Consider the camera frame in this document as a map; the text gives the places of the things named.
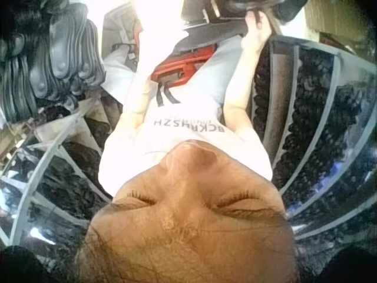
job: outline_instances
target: hair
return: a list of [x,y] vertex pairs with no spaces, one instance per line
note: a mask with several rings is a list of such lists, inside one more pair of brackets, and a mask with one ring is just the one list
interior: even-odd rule
[[[99,233],[82,241],[77,253],[61,261],[52,271],[54,278],[61,283],[129,283],[129,282],[163,282],[178,283],[171,278],[159,274],[152,268],[135,265],[127,257],[119,256],[108,247]],[[158,239],[156,244],[165,244],[165,239]],[[314,282],[312,270],[297,257],[297,273],[285,283]],[[132,277],[133,272],[142,271],[151,279],[140,281]]]
[[[56,254],[53,268],[46,271],[27,249],[10,246],[0,252],[1,282],[38,283],[129,283],[141,282],[131,275],[135,270],[150,274],[150,281],[174,282],[144,266],[135,266],[127,258],[113,253],[99,234],[85,238],[86,229],[77,228],[71,237],[70,248]],[[296,253],[296,274],[287,283],[353,283],[372,282],[377,257],[355,246],[341,249],[331,260],[318,256],[308,257]],[[127,269],[128,275],[121,272]]]

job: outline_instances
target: hand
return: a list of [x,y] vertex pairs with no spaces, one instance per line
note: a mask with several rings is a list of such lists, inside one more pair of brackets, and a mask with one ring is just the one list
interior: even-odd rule
[[187,31],[143,31],[139,34],[139,63],[137,71],[147,76],[163,62],[172,52],[176,44],[188,36]]
[[242,48],[261,52],[266,41],[271,36],[269,19],[263,12],[259,13],[260,21],[257,23],[254,12],[248,12],[245,20],[248,28],[247,35],[242,39]]

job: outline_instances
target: black object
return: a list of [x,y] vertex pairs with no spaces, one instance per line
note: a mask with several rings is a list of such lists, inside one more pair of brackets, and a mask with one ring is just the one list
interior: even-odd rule
[[0,252],[0,282],[55,283],[35,255],[21,247],[9,246]]
[[16,123],[37,114],[37,105],[72,111],[86,89],[105,80],[97,29],[84,4],[67,0],[1,3],[1,95],[5,120]]
[[273,7],[273,13],[277,19],[283,22],[290,22],[306,3],[307,0],[285,0],[283,3]]
[[92,181],[103,194],[111,199],[112,197],[102,188],[98,181],[98,171],[101,161],[101,156],[98,152],[74,142],[66,142],[63,146],[89,180]]
[[213,0],[212,9],[218,19],[244,19],[251,10],[268,8],[285,0]]
[[297,77],[293,123],[285,138],[286,150],[276,163],[272,182],[282,188],[297,168],[313,139],[325,108],[332,77],[333,56],[318,50],[300,49],[302,66]]
[[84,117],[84,119],[85,122],[87,122],[93,138],[97,142],[98,146],[103,150],[105,148],[105,142],[110,135],[110,125],[105,122],[100,122],[86,117]]
[[256,111],[253,119],[253,127],[261,140],[263,140],[264,131],[266,130],[266,122],[269,111],[271,79],[270,68],[270,42],[267,42],[260,55],[254,76],[256,95],[253,103],[256,104]]

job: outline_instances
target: display rack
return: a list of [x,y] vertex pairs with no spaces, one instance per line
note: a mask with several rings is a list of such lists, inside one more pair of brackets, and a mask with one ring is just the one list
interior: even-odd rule
[[275,159],[284,128],[287,112],[290,104],[292,77],[296,49],[284,53],[277,53],[274,44],[271,43],[271,85],[270,100],[267,114],[266,130],[264,132],[263,145],[266,148],[271,161]]
[[299,240],[302,240],[302,239],[305,239],[305,238],[308,238],[308,237],[311,237],[311,236],[318,235],[318,234],[325,232],[325,231],[328,231],[330,229],[333,229],[333,228],[347,222],[348,220],[354,218],[355,216],[362,213],[363,211],[367,210],[368,208],[373,206],[376,202],[377,202],[377,193],[375,193],[368,200],[363,202],[363,204],[361,204],[357,208],[354,208],[353,210],[351,210],[347,214],[343,215],[342,217],[338,218],[337,220],[334,220],[334,221],[330,222],[329,224],[322,226],[321,228],[318,228],[318,229],[315,229],[313,231],[295,236],[295,239],[297,241],[299,241]]
[[31,203],[35,203],[50,209],[53,213],[59,215],[74,225],[83,227],[88,226],[89,221],[77,219],[71,216],[68,212],[60,209],[43,197],[43,195],[36,192],[38,184],[40,183],[45,170],[54,156],[65,159],[68,164],[72,166],[75,174],[87,181],[93,192],[95,192],[102,200],[106,202],[110,201],[110,199],[106,197],[106,195],[103,194],[102,191],[100,191],[99,188],[97,188],[96,185],[89,180],[89,178],[87,178],[67,151],[62,147],[62,143],[66,140],[75,141],[96,150],[99,154],[102,154],[101,149],[93,138],[84,120],[84,116],[108,123],[99,96],[80,101],[78,111],[75,114],[44,124],[35,129],[34,134],[39,140],[39,143],[29,145],[27,148],[42,150],[44,151],[44,154],[33,171],[28,183],[22,183],[5,176],[1,176],[1,180],[3,182],[15,186],[22,193],[22,198],[13,221],[10,237],[7,237],[5,232],[0,228],[0,237],[5,245],[20,244],[22,231],[27,226],[27,212]]
[[312,205],[314,202],[316,202],[318,199],[320,199],[327,191],[329,191],[338,180],[341,180],[342,176],[347,172],[347,170],[350,168],[352,163],[359,156],[359,154],[362,151],[362,149],[364,148],[365,144],[368,142],[374,128],[376,127],[376,123],[377,123],[376,115],[377,115],[377,111],[376,111],[376,107],[374,107],[374,110],[371,114],[371,117],[369,118],[369,121],[368,121],[366,127],[364,128],[364,131],[363,131],[359,141],[357,142],[355,148],[352,150],[352,153],[350,154],[350,156],[346,159],[342,168],[335,175],[333,175],[331,177],[331,180],[318,193],[313,195],[300,208],[293,211],[291,214],[288,214],[289,219],[294,218],[296,215],[303,212],[310,205]]
[[328,117],[329,117],[329,114],[330,114],[330,111],[331,111],[331,108],[332,108],[332,103],[333,103],[334,98],[335,98],[336,87],[338,86],[339,76],[340,76],[340,59],[339,59],[338,56],[334,56],[333,73],[332,73],[331,82],[330,82],[329,94],[328,94],[328,97],[326,99],[325,108],[323,109],[323,113],[322,113],[322,116],[320,118],[320,122],[317,126],[317,129],[316,129],[316,132],[313,136],[313,139],[310,142],[309,147],[306,149],[305,154],[302,157],[299,165],[297,166],[297,168],[295,169],[295,171],[293,172],[293,174],[291,175],[291,177],[289,178],[287,183],[279,190],[279,193],[281,195],[284,194],[285,191],[288,190],[289,186],[292,184],[292,182],[295,180],[297,175],[300,173],[302,167],[305,165],[309,156],[312,154],[312,151],[316,147],[316,144],[319,140],[320,135],[322,134],[323,128],[325,127],[325,124],[328,120]]
[[293,115],[293,112],[294,112],[293,106],[295,105],[296,91],[297,91],[297,78],[298,78],[298,75],[299,75],[299,68],[301,66],[299,56],[300,56],[300,47],[297,45],[293,48],[292,90],[291,90],[291,93],[290,93],[288,113],[287,113],[287,116],[286,116],[286,122],[285,122],[284,130],[283,130],[283,134],[282,134],[282,137],[280,139],[279,148],[276,152],[274,161],[272,163],[272,170],[275,168],[276,163],[280,160],[283,153],[285,152],[285,150],[283,150],[283,145],[284,145],[284,142],[285,142],[285,138],[289,134],[289,130],[288,130],[289,125],[291,125],[293,123],[293,118],[292,118],[292,115]]

